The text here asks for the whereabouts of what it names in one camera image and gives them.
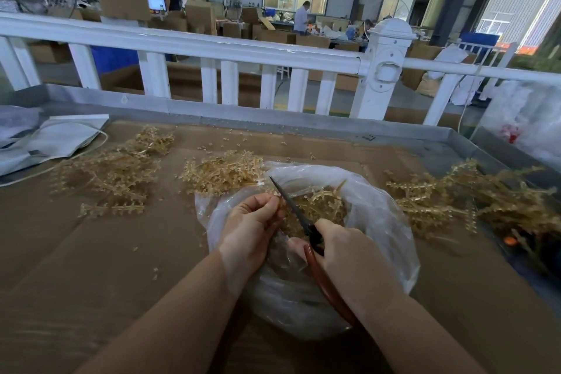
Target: cable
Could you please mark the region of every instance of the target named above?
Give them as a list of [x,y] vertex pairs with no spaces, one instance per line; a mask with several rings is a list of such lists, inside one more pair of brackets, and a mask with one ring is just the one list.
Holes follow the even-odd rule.
[[459,128],[460,128],[460,126],[461,126],[461,124],[462,124],[463,115],[466,113],[467,105],[468,105],[469,103],[471,103],[471,100],[472,100],[472,98],[473,98],[473,95],[472,95],[471,98],[470,98],[471,92],[473,91],[473,92],[475,93],[475,91],[473,90],[473,86],[475,86],[475,84],[477,83],[477,78],[481,76],[481,68],[482,68],[482,67],[483,67],[483,62],[481,62],[481,63],[479,64],[479,66],[477,67],[477,70],[475,71],[475,76],[473,76],[473,83],[471,84],[470,91],[467,93],[466,103],[465,103],[464,106],[463,106],[462,115],[459,116],[458,129],[457,129],[457,132],[458,132],[458,133],[460,133],[460,132],[459,132]]
[[[79,154],[76,154],[75,156],[70,157],[68,160],[73,160],[74,158],[81,157],[81,156],[86,155],[87,153],[89,153],[89,152],[91,152],[91,151],[97,150],[97,149],[100,148],[102,145],[104,145],[104,144],[107,142],[107,140],[109,139],[109,135],[108,135],[107,133],[105,133],[104,131],[102,131],[102,130],[100,130],[100,129],[97,129],[97,128],[95,128],[95,127],[89,125],[89,124],[80,123],[80,122],[56,122],[56,123],[48,124],[48,125],[45,126],[45,127],[41,127],[41,128],[39,128],[39,129],[37,129],[36,132],[39,131],[39,130],[48,129],[48,128],[51,127],[51,126],[55,126],[55,125],[59,125],[59,124],[68,124],[68,123],[70,123],[70,124],[80,124],[80,125],[82,125],[82,126],[86,126],[87,128],[92,129],[92,130],[95,130],[95,131],[97,131],[98,133],[101,133],[102,135],[105,136],[105,138],[103,139],[103,142],[102,142],[101,144],[99,144],[99,145],[97,145],[96,147],[93,147],[93,148],[88,148],[86,151],[81,152],[81,153],[79,153]],[[4,186],[14,185],[15,183],[23,182],[24,180],[27,180],[27,179],[35,178],[35,177],[37,177],[37,176],[39,176],[39,175],[42,175],[43,173],[47,173],[47,172],[50,172],[51,170],[56,169],[57,167],[59,167],[59,165],[60,165],[60,163],[57,163],[56,165],[54,165],[54,166],[52,166],[52,167],[49,167],[49,168],[46,169],[46,170],[42,170],[42,171],[40,171],[40,172],[33,173],[32,175],[25,176],[24,178],[12,180],[11,182],[8,182],[8,183],[0,184],[0,188],[2,188],[2,187],[4,187]]]

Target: workbench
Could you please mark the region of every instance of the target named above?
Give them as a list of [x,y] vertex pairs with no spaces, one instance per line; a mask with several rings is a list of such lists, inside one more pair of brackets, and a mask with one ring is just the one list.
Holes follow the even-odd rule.
[[[325,145],[351,151],[360,147],[364,157],[360,162],[365,166],[380,162],[384,167],[379,168],[393,170],[396,160],[435,176],[467,158],[475,158],[487,173],[507,168],[465,137],[439,127],[53,84],[5,94],[0,103],[39,107],[46,116],[109,114],[107,145],[134,136],[144,124],[177,134],[172,152],[162,159],[159,181],[166,181],[165,193],[136,217],[78,220],[75,212],[83,197],[73,194],[66,200],[49,201],[45,176],[2,188],[1,372],[71,372],[175,285],[196,263],[193,253],[204,257],[204,229],[193,221],[192,200],[182,200],[172,191],[177,184],[172,176],[181,171],[184,156],[190,160],[196,154],[193,147],[206,144],[211,135],[217,142],[231,143],[252,132],[253,137],[261,135],[262,142],[279,141],[282,151],[293,148],[305,156],[312,147],[318,152]],[[224,133],[230,142],[222,141]],[[289,145],[280,145],[282,140]],[[267,151],[280,157],[275,148],[269,145]],[[341,166],[358,162],[351,163],[345,151],[327,154],[324,160]],[[18,172],[3,179],[27,174]],[[62,215],[51,224],[47,219],[53,213]],[[485,225],[478,229],[477,236],[453,236],[461,242],[451,250],[416,240],[421,270],[412,296],[488,372],[556,373],[561,366],[561,323],[510,267],[494,234]],[[135,252],[133,245],[138,246]],[[157,262],[163,263],[162,277],[152,281],[151,269]],[[225,332],[211,373],[248,372],[256,366],[256,372],[271,373],[295,372],[304,366],[325,373],[386,372],[375,370],[379,353],[359,331],[304,346],[246,309],[236,309],[232,318],[235,322]]]

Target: right hand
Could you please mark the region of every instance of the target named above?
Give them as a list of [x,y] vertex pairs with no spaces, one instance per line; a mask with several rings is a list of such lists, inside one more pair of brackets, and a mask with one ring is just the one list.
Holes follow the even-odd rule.
[[[316,260],[359,320],[405,296],[391,265],[370,237],[327,219],[315,226],[325,242],[325,256],[315,253]],[[289,249],[304,260],[307,244],[300,238],[288,240]]]

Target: screen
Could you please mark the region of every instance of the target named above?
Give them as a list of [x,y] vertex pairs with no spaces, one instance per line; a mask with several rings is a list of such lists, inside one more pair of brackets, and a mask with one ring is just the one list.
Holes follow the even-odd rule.
[[164,0],[148,0],[148,7],[152,11],[165,11]]

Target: white fence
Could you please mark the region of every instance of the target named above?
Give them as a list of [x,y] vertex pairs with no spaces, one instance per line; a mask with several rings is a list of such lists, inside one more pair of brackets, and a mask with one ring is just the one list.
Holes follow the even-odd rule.
[[405,58],[416,39],[410,26],[391,18],[377,24],[365,53],[232,39],[228,37],[125,27],[46,16],[0,13],[0,63],[15,90],[41,84],[24,38],[69,44],[82,87],[101,89],[89,45],[138,51],[145,94],[171,98],[165,53],[201,58],[203,102],[217,103],[217,65],[222,104],[238,104],[238,62],[263,64],[260,108],[272,109],[278,67],[291,67],[288,110],[304,109],[308,71],[321,70],[316,114],[328,115],[338,73],[357,74],[351,117],[383,120],[402,68],[446,73],[424,120],[436,125],[463,75],[560,84],[561,74],[506,69],[503,66],[451,64]]

